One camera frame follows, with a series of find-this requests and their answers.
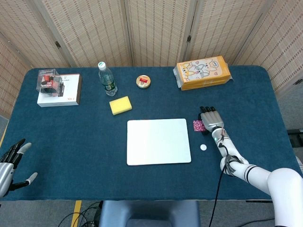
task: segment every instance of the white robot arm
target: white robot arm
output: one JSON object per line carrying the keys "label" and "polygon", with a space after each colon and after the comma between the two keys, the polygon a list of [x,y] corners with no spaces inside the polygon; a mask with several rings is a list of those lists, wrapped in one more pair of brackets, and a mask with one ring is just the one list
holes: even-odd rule
{"label": "white robot arm", "polygon": [[251,165],[242,157],[224,129],[214,107],[201,107],[201,120],[222,155],[220,168],[270,195],[275,209],[276,227],[303,226],[303,178],[294,170],[280,168],[273,172]]}
{"label": "white robot arm", "polygon": [[14,172],[22,156],[32,145],[27,143],[21,147],[24,142],[25,139],[20,140],[0,158],[0,198],[6,196],[9,191],[30,185],[37,177],[37,173],[33,173],[24,182],[13,183]]}

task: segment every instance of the black cable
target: black cable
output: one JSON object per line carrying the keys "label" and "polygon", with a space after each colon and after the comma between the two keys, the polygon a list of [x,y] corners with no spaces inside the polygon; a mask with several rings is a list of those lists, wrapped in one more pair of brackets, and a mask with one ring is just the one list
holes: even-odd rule
{"label": "black cable", "polygon": [[250,221],[250,222],[244,223],[244,224],[242,224],[242,225],[239,225],[239,226],[237,226],[237,227],[243,227],[243,226],[245,226],[245,225],[248,225],[248,224],[254,223],[254,222],[271,221],[271,220],[275,220],[275,218],[269,218],[269,219],[263,219],[263,220]]}
{"label": "black cable", "polygon": [[73,213],[70,213],[70,214],[66,215],[66,216],[61,220],[61,222],[59,223],[58,227],[60,227],[60,225],[62,224],[62,222],[63,222],[68,216],[70,216],[70,215],[72,215],[72,214],[79,214],[79,215],[82,215],[82,216],[83,216],[82,218],[85,218],[85,220],[87,221],[86,217],[85,217],[83,214],[81,214],[81,213],[79,213],[79,212],[73,212]]}
{"label": "black cable", "polygon": [[210,222],[209,222],[209,226],[208,227],[210,227],[212,225],[212,221],[213,221],[213,217],[214,217],[214,210],[216,209],[218,195],[219,195],[220,183],[221,183],[221,179],[222,179],[223,173],[225,171],[225,168],[226,168],[226,166],[223,167],[223,169],[221,171],[221,174],[220,174],[220,178],[219,178],[219,182],[218,182],[218,188],[217,188],[217,193],[216,193],[216,198],[214,200],[213,213],[212,213],[212,217],[210,218]]}
{"label": "black cable", "polygon": [[81,227],[87,227],[87,224],[94,224],[94,221],[87,221]]}
{"label": "black cable", "polygon": [[219,143],[219,147],[220,148],[225,148],[225,150],[226,150],[226,156],[229,155],[228,149],[222,143]]}
{"label": "black cable", "polygon": [[82,213],[84,213],[84,214],[82,214],[83,215],[83,217],[85,216],[85,214],[86,214],[86,211],[88,210],[88,209],[90,209],[93,205],[95,205],[95,204],[97,204],[97,203],[101,203],[101,202],[95,202],[95,203],[92,203],[86,210],[84,210]]}
{"label": "black cable", "polygon": [[[97,207],[89,207],[87,209],[85,209],[84,211],[82,211],[81,215],[84,216],[86,211],[88,211],[89,209],[96,209]],[[77,216],[76,220],[74,221],[74,224],[72,225],[72,227],[75,227],[76,221],[79,219],[80,215]]]}

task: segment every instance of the floor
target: floor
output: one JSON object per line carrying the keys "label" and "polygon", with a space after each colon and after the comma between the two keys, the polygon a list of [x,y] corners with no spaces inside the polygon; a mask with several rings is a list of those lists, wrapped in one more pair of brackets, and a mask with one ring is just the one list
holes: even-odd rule
{"label": "floor", "polygon": [[[96,201],[82,201],[81,211]],[[60,221],[74,211],[75,201],[2,201],[0,202],[1,227],[57,227]],[[200,202],[201,226],[207,227],[213,209],[213,201]],[[96,209],[88,210],[88,221],[93,220]],[[240,224],[273,218],[272,203],[248,203],[245,201],[218,201],[213,227],[236,227]],[[60,225],[72,227],[72,215]],[[252,223],[248,227],[272,227],[274,221]]]}

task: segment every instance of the metal hinge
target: metal hinge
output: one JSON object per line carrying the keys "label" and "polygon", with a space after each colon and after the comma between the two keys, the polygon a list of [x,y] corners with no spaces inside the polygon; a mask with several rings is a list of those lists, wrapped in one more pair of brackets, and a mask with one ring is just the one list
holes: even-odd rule
{"label": "metal hinge", "polygon": [[300,84],[302,81],[303,81],[303,79],[299,79],[294,83],[294,85]]}
{"label": "metal hinge", "polygon": [[191,40],[191,35],[189,35],[189,36],[187,37],[187,41],[186,41],[186,42],[190,43],[190,40]]}
{"label": "metal hinge", "polygon": [[61,48],[60,43],[58,43],[58,41],[55,42],[56,46],[58,47],[58,49]]}

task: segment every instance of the bottle label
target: bottle label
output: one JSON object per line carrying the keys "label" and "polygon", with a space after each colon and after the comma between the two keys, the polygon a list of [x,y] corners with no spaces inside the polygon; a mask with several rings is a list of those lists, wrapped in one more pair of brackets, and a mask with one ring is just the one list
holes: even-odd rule
{"label": "bottle label", "polygon": [[114,90],[116,88],[115,81],[113,81],[113,83],[111,83],[109,85],[104,85],[104,88],[105,88],[106,91]]}

